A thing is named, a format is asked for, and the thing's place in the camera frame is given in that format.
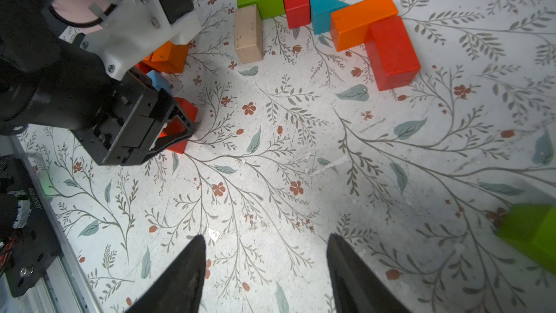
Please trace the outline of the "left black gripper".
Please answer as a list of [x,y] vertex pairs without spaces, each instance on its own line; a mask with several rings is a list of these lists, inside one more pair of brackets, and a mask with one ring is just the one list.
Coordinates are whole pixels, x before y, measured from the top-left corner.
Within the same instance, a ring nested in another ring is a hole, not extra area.
[[[192,122],[166,91],[157,91],[139,69],[129,70],[111,87],[105,104],[89,127],[72,134],[97,165],[142,165],[176,142],[193,136]],[[178,119],[185,131],[161,138],[163,128]]]

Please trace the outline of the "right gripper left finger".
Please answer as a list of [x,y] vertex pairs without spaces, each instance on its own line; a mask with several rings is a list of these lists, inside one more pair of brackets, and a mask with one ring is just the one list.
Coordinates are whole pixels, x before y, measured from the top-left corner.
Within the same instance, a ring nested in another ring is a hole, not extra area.
[[206,242],[195,236],[129,312],[199,312],[206,279]]

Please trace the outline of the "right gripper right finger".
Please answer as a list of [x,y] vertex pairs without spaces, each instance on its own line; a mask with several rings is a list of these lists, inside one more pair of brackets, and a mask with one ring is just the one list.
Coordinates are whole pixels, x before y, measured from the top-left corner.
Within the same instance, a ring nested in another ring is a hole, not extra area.
[[327,264],[338,312],[407,312],[350,244],[331,234],[327,244]]

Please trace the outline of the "red rectangular block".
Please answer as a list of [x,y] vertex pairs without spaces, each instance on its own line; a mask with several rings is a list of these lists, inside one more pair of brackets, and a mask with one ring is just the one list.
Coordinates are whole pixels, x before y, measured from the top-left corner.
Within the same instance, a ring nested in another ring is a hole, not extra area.
[[399,16],[370,24],[365,47],[380,91],[410,85],[421,70],[414,45]]
[[[177,102],[179,103],[179,105],[182,107],[182,109],[185,111],[185,114],[189,117],[189,119],[194,122],[196,119],[196,116],[198,114],[198,108],[195,107],[193,104],[191,104],[188,100],[180,98],[180,97],[175,97],[175,99],[177,100]],[[168,136],[168,135],[173,135],[176,133],[182,133],[185,131],[185,126],[178,120],[178,119],[174,119],[172,120],[172,122],[170,124],[168,124],[163,130],[162,132],[159,134],[159,139]],[[188,141],[182,141],[179,143],[174,144],[173,146],[169,147],[168,150],[170,150],[171,152],[174,152],[176,154],[183,154],[185,152],[185,148],[187,146]]]

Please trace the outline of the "natural wood block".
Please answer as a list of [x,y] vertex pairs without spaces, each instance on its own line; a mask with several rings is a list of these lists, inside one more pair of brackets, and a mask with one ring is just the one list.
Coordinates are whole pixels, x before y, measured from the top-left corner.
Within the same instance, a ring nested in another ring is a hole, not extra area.
[[234,48],[243,64],[262,61],[262,19],[255,4],[243,7],[235,13]]

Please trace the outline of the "teal triangle block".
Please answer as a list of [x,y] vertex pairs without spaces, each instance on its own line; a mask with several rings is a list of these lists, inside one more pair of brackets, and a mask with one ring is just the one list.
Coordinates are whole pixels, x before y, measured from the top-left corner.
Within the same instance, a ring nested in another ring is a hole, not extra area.
[[349,6],[340,0],[310,0],[310,5],[314,35],[328,33],[331,28],[332,13]]

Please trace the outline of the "orange rectangular block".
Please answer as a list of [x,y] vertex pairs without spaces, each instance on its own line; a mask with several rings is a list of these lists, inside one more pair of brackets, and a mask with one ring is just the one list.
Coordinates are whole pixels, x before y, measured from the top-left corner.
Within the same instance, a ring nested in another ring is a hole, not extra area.
[[397,14],[393,0],[364,0],[333,12],[330,34],[336,51],[362,45],[370,24]]

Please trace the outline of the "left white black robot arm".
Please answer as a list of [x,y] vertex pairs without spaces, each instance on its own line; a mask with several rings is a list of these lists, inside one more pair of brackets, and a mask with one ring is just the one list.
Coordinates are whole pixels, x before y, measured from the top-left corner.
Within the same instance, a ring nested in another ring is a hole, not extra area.
[[193,0],[110,0],[91,32],[59,39],[54,0],[1,0],[1,134],[29,125],[70,130],[98,165],[142,165],[188,140],[194,122],[137,67],[166,42],[195,38]]

